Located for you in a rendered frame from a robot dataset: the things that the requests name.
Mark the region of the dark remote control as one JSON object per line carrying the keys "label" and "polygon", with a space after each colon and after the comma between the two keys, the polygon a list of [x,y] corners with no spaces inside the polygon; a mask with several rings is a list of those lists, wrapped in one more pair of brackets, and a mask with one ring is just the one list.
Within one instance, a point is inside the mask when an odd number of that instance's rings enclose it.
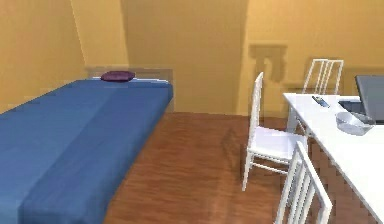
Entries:
{"label": "dark remote control", "polygon": [[317,103],[319,104],[320,106],[324,107],[324,108],[329,108],[330,105],[320,96],[313,96],[312,99]]}

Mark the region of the white slatted chair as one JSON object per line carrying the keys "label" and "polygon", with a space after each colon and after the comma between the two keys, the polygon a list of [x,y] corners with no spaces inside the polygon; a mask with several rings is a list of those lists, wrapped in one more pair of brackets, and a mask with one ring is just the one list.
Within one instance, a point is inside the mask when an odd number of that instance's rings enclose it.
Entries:
{"label": "white slatted chair", "polygon": [[320,208],[315,224],[328,224],[332,202],[301,142],[297,142],[273,224],[306,224],[317,196]]}
{"label": "white slatted chair", "polygon": [[339,91],[340,80],[341,80],[342,71],[344,67],[344,61],[342,59],[327,59],[327,58],[314,58],[311,61],[309,70],[305,77],[302,93],[307,93],[309,89],[310,79],[313,76],[314,68],[316,66],[319,66],[319,69],[318,69],[316,84],[315,84],[313,93],[320,94],[320,95],[325,95],[327,93],[329,80],[333,73],[334,67],[337,67],[335,86],[333,88],[333,94],[337,95]]}
{"label": "white slatted chair", "polygon": [[262,168],[275,173],[286,174],[286,171],[269,167],[254,161],[260,158],[288,165],[297,142],[307,147],[308,138],[286,131],[266,128],[260,125],[260,108],[264,73],[260,72],[254,81],[249,134],[246,147],[246,158],[242,180],[242,190],[247,188],[249,172],[253,167]]}

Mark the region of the white dining table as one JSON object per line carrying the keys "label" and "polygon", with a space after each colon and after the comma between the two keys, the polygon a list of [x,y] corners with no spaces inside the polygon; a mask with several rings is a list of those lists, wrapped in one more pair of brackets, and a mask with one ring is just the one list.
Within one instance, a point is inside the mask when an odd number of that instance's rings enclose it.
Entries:
{"label": "white dining table", "polygon": [[358,96],[322,95],[329,108],[318,105],[312,94],[283,96],[289,105],[286,131],[293,133],[301,120],[375,220],[384,224],[384,125],[363,136],[337,128],[336,114],[345,112],[339,102],[358,102]]}

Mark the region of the grey laptop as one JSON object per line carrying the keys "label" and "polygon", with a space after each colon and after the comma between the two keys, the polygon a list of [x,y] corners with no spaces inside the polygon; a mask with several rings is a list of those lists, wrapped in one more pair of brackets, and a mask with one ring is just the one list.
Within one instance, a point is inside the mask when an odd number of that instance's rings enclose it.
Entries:
{"label": "grey laptop", "polygon": [[356,75],[360,101],[340,100],[348,112],[356,112],[384,125],[384,75]]}

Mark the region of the blue bed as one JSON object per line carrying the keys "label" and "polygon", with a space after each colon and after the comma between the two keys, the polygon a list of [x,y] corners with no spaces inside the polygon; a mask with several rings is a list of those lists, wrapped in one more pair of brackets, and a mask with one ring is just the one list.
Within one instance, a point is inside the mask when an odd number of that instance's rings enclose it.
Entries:
{"label": "blue bed", "polygon": [[0,114],[0,224],[102,224],[172,98],[167,78],[92,77]]}

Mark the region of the clear glass bowl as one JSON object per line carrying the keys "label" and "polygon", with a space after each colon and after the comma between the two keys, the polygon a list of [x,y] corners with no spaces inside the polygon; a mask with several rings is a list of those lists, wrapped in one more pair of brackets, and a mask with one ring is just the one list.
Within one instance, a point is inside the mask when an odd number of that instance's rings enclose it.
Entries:
{"label": "clear glass bowl", "polygon": [[376,122],[369,116],[356,112],[338,112],[335,118],[339,130],[356,136],[365,135],[376,125]]}

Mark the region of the purple pillow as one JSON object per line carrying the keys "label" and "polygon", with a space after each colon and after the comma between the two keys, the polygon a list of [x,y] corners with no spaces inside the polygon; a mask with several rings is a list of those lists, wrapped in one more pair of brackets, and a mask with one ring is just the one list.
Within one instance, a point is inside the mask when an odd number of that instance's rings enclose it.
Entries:
{"label": "purple pillow", "polygon": [[108,71],[100,79],[107,82],[129,82],[136,74],[131,71]]}

